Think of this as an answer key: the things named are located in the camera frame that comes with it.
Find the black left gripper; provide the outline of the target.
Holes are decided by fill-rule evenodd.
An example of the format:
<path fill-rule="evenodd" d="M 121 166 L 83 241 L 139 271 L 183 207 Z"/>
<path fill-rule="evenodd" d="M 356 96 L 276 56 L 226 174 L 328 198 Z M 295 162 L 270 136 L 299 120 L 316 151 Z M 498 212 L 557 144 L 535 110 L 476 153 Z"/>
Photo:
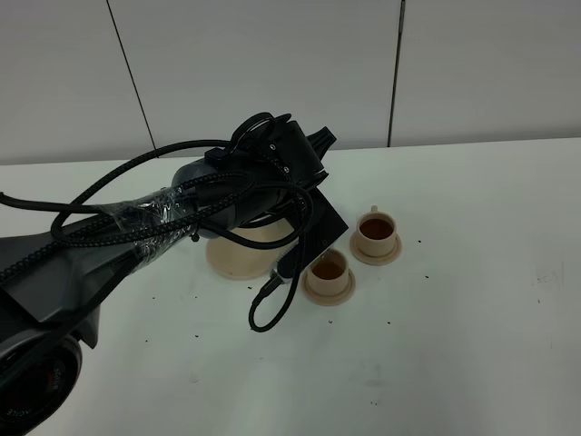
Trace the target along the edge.
<path fill-rule="evenodd" d="M 306 135 L 290 118 L 249 118 L 232 134 L 231 147 L 254 155 L 309 191 L 328 177 L 322 159 L 336 141 L 328 127 Z"/>

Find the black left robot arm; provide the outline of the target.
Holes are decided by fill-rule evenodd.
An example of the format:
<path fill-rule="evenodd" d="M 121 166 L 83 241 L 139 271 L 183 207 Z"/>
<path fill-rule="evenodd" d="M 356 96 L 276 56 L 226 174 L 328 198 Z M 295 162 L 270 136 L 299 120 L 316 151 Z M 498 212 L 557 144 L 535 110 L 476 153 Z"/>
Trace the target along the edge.
<path fill-rule="evenodd" d="M 18 210 L 53 213 L 45 233 L 1 241 L 1 432 L 24 435 L 73 390 L 81 348 L 98 342 L 103 301 L 129 275 L 183 239 L 220 236 L 244 248 L 289 247 L 288 270 L 273 268 L 257 309 L 279 286 L 296 287 L 345 223 L 320 192 L 322 160 L 335 143 L 305 134 L 289 115 L 259 113 L 228 140 L 169 144 L 118 166 L 70 203 L 3 195 Z M 128 202 L 94 204 L 106 185 L 152 159 L 202 148 L 172 184 Z"/>

